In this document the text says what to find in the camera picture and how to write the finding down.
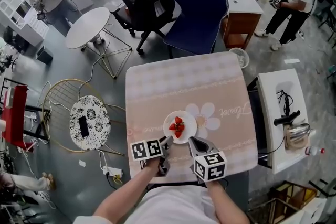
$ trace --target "pink tablecloth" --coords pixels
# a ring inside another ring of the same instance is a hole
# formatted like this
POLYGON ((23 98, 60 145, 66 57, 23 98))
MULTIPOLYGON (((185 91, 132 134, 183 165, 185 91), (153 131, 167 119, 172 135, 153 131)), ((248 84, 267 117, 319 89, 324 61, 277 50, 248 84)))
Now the pink tablecloth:
MULTIPOLYGON (((126 74, 127 143, 161 138, 163 122, 176 110, 191 113, 196 136, 223 150, 227 173, 257 165, 257 142, 249 97, 237 57, 231 52, 177 58, 131 67, 126 74)), ((129 150, 130 173, 140 171, 129 150)), ((196 180, 188 145, 170 149, 171 169, 152 183, 196 180)))

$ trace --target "wooden desk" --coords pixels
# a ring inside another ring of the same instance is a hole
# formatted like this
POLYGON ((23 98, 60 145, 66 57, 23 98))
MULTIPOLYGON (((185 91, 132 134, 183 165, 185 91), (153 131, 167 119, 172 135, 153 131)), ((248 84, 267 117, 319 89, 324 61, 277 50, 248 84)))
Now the wooden desk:
POLYGON ((229 0, 229 16, 222 21, 226 48, 245 49, 263 13, 255 0, 229 0))

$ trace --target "navy blue chair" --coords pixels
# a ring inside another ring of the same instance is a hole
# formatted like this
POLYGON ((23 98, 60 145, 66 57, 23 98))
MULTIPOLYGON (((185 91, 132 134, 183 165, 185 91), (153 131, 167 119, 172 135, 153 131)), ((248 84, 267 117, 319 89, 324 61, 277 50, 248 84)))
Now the navy blue chair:
POLYGON ((175 1, 182 11, 164 42, 197 55, 212 53, 220 24, 229 8, 228 0, 175 1))

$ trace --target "red object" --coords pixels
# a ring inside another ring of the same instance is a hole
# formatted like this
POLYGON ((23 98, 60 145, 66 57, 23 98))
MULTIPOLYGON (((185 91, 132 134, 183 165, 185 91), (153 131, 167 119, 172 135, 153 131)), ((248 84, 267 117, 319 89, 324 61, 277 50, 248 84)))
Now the red object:
POLYGON ((178 130, 175 131, 176 138, 180 138, 181 134, 182 134, 181 131, 178 130))
POLYGON ((183 131, 184 130, 184 125, 179 124, 178 126, 176 126, 176 129, 179 130, 179 131, 183 131))
POLYGON ((175 131, 175 130, 176 130, 176 124, 175 124, 175 123, 172 123, 172 124, 169 126, 169 130, 175 131))
POLYGON ((13 105, 11 108, 6 107, 7 93, 4 100, 4 109, 1 118, 6 121, 6 130, 2 132, 2 137, 14 146, 18 146, 24 150, 27 150, 32 143, 23 142, 23 130, 24 130, 24 118, 25 118, 25 106, 27 99, 28 87, 26 85, 19 85, 14 87, 13 105))
POLYGON ((180 117, 175 117, 175 123, 176 124, 181 124, 182 123, 182 119, 180 117))

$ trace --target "white sneakers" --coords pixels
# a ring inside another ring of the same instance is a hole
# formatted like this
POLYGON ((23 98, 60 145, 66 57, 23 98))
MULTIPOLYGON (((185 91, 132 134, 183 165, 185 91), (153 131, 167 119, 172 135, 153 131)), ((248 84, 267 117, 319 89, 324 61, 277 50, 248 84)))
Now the white sneakers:
MULTIPOLYGON (((269 33, 266 32, 266 30, 264 29, 261 29, 261 30, 257 30, 254 32, 254 34, 257 36, 257 37, 268 37, 269 36, 269 33)), ((275 44, 273 44, 271 46, 271 50, 279 50, 281 48, 282 44, 277 41, 275 44)))
POLYGON ((266 32, 266 30, 262 29, 262 30, 257 30, 254 32, 254 34, 257 36, 257 37, 268 37, 269 36, 269 33, 266 32))
POLYGON ((282 44, 277 41, 275 44, 273 44, 271 46, 271 50, 274 50, 274 51, 279 50, 281 48, 281 46, 282 46, 282 44))

